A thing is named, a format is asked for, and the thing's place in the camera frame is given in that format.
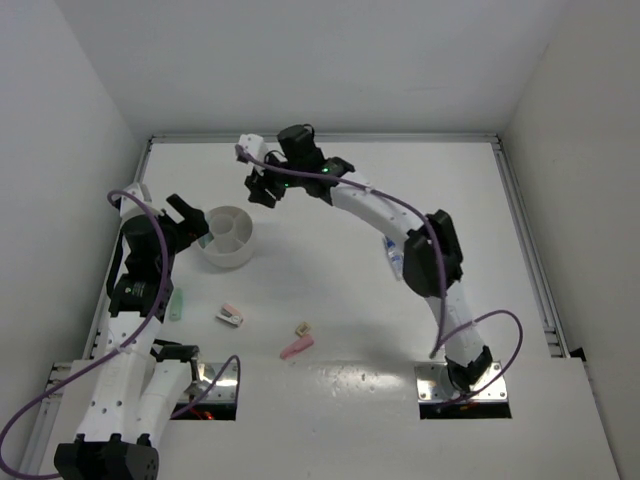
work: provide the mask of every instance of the gray wall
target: gray wall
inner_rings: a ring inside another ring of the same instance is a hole
[[[638,478],[640,3],[573,2],[505,135],[563,324]]]
[[[504,129],[566,0],[57,0],[140,138]]]
[[[82,354],[138,145],[53,0],[0,5],[0,425]],[[18,467],[33,415],[2,449]],[[0,478],[9,478],[0,473]]]

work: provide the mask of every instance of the green object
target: green object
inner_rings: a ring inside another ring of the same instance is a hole
[[[169,318],[171,320],[180,320],[182,318],[182,289],[174,288],[171,300],[169,301]]]

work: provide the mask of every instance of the purple cable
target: purple cable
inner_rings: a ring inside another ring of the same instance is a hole
[[[359,190],[368,191],[377,197],[384,198],[385,200],[389,200],[393,203],[396,203],[406,208],[411,213],[415,214],[422,221],[422,223],[424,223],[424,226],[427,229],[427,233],[429,234],[429,238],[433,243],[433,249],[435,250],[435,254],[436,254],[436,265],[438,267],[438,280],[440,283],[439,285],[440,298],[442,299],[442,302],[440,303],[440,320],[438,322],[438,333],[436,334],[436,341],[433,346],[433,349],[429,354],[429,358],[434,358],[436,356],[436,353],[440,349],[440,347],[442,347],[442,345],[444,345],[445,343],[442,339],[442,332],[444,331],[444,322],[446,321],[446,317],[447,317],[447,285],[445,284],[446,273],[444,268],[444,258],[442,257],[442,249],[440,248],[440,242],[438,242],[438,236],[436,235],[436,232],[431,226],[431,223],[429,222],[427,217],[425,217],[422,214],[422,212],[420,212],[420,210],[418,210],[412,205],[409,205],[404,200],[394,197],[393,195],[389,195],[388,193],[382,192],[376,188],[369,188],[368,186],[363,185],[362,183],[354,182],[353,180],[348,180],[342,177],[336,177],[334,175],[325,175],[322,173],[310,173],[310,172],[301,172],[299,170],[287,170],[286,168],[280,168],[273,165],[269,165],[267,163],[261,162],[253,158],[240,145],[236,145],[236,154],[239,157],[244,158],[245,160],[251,162],[254,165],[262,167],[266,170],[271,170],[272,172],[275,172],[275,173],[291,175],[292,177],[312,178],[314,180],[322,180],[325,182],[326,181],[338,182],[338,183],[343,183],[345,185],[349,185],[351,187],[357,188]]]
[[[484,390],[489,388],[500,377],[503,377],[504,374],[507,373],[507,370],[509,370],[509,368],[511,368],[511,365],[513,365],[513,362],[515,362],[516,357],[518,356],[518,354],[520,353],[520,349],[522,348],[522,342],[524,341],[524,329],[522,328],[522,322],[520,321],[520,319],[515,315],[515,313],[510,312],[509,310],[494,310],[493,312],[485,313],[484,315],[479,316],[475,320],[471,320],[471,321],[469,321],[467,323],[464,323],[464,324],[454,328],[447,335],[445,335],[445,337],[442,339],[442,344],[444,345],[445,343],[447,343],[449,341],[449,339],[451,337],[453,337],[454,335],[460,333],[461,331],[471,327],[472,325],[474,325],[476,323],[483,322],[484,320],[486,320],[486,319],[488,319],[490,317],[494,317],[494,316],[500,315],[500,314],[509,315],[513,319],[513,321],[516,322],[516,326],[518,327],[518,343],[516,345],[515,350],[513,351],[513,354],[509,358],[509,361],[507,361],[507,363],[505,363],[505,365],[504,365],[504,367],[502,367],[502,370],[500,371],[500,373],[498,373],[495,377],[493,377],[491,379],[491,381],[489,381],[489,383],[487,383],[484,387],[482,387],[479,390],[474,390],[473,392],[462,394],[458,398],[454,398],[452,400],[447,400],[445,402],[439,403],[438,406],[440,408],[448,407],[450,405],[455,405],[456,403],[460,403],[460,402],[463,402],[463,401],[466,401],[466,400],[469,400],[469,399],[475,397],[480,392],[483,392]]]
[[[136,205],[138,205],[138,207],[140,207],[142,209],[144,214],[147,217],[149,217],[149,220],[151,221],[151,225],[153,226],[153,229],[155,230],[156,235],[158,235],[158,241],[160,243],[160,254],[161,254],[161,258],[162,258],[162,272],[160,274],[160,286],[158,288],[158,295],[156,296],[156,300],[153,302],[153,305],[151,306],[151,310],[149,310],[149,314],[146,316],[144,321],[140,324],[138,329],[135,332],[133,332],[129,338],[127,338],[124,342],[122,342],[120,347],[123,348],[123,347],[127,347],[128,345],[130,345],[136,339],[136,337],[138,337],[138,335],[140,335],[140,333],[142,333],[142,331],[147,327],[149,322],[151,322],[151,320],[155,316],[156,312],[158,311],[158,307],[160,306],[160,302],[162,301],[162,293],[165,291],[165,288],[166,288],[166,285],[167,285],[167,280],[168,280],[168,277],[169,277],[169,251],[167,249],[167,243],[166,243],[164,235],[162,233],[162,229],[160,228],[160,224],[158,224],[158,221],[156,220],[156,217],[154,216],[154,214],[151,211],[151,209],[147,205],[145,205],[141,200],[137,199],[135,196],[131,195],[129,192],[125,192],[124,190],[112,190],[107,195],[107,199],[109,200],[109,202],[111,204],[113,204],[114,203],[113,198],[116,197],[116,196],[127,197],[128,199],[133,201]],[[0,469],[2,469],[2,471],[4,471],[5,473],[7,473],[7,474],[9,474],[9,475],[11,475],[11,476],[13,476],[15,478],[21,478],[21,479],[24,479],[24,480],[50,480],[50,479],[53,479],[53,478],[60,478],[60,475],[58,475],[57,473],[52,473],[50,475],[30,475],[30,474],[26,474],[26,473],[20,473],[19,471],[14,470],[9,465],[7,465],[7,463],[2,458],[2,453],[1,453],[2,444],[6,440],[7,434],[9,433],[9,430],[11,430],[11,427],[13,427],[13,425],[27,411],[29,411],[31,408],[33,408],[36,405],[38,405],[42,400],[47,398],[49,395],[52,395],[52,394],[56,393],[58,390],[60,390],[61,388],[64,388],[67,385],[69,385],[71,382],[73,382],[74,380],[80,378],[84,374],[89,373],[92,370],[95,370],[100,365],[104,365],[106,362],[108,362],[113,357],[115,357],[118,353],[119,353],[118,350],[115,350],[115,349],[112,350],[111,352],[106,354],[104,357],[99,358],[98,360],[93,362],[91,365],[83,368],[82,370],[74,373],[70,377],[67,377],[66,379],[62,380],[56,386],[54,386],[54,387],[50,388],[49,390],[45,391],[43,394],[38,395],[36,398],[31,400],[29,403],[27,403],[20,410],[18,410],[18,412],[13,417],[11,417],[9,419],[7,424],[4,426],[4,428],[0,432]]]
[[[205,389],[204,392],[202,392],[200,395],[198,395],[196,398],[194,398],[185,407],[182,407],[180,410],[178,410],[176,412],[173,412],[173,414],[171,415],[171,419],[174,420],[174,419],[180,417],[181,415],[187,413],[193,407],[198,405],[204,398],[206,398],[206,396],[209,395],[209,392],[211,390],[213,390],[213,387],[215,387],[215,385],[218,382],[218,380],[220,380],[220,377],[222,377],[222,374],[227,369],[227,367],[229,366],[229,364],[231,363],[232,360],[235,360],[236,361],[236,365],[238,366],[238,377],[237,377],[238,383],[236,384],[236,398],[234,399],[235,400],[234,404],[235,404],[235,406],[237,408],[238,407],[238,395],[240,394],[240,358],[237,355],[231,355],[227,359],[227,361],[224,362],[224,365],[222,365],[222,368],[220,368],[220,371],[218,372],[218,374],[215,377],[213,377],[213,380],[211,381],[211,385],[209,385]]]

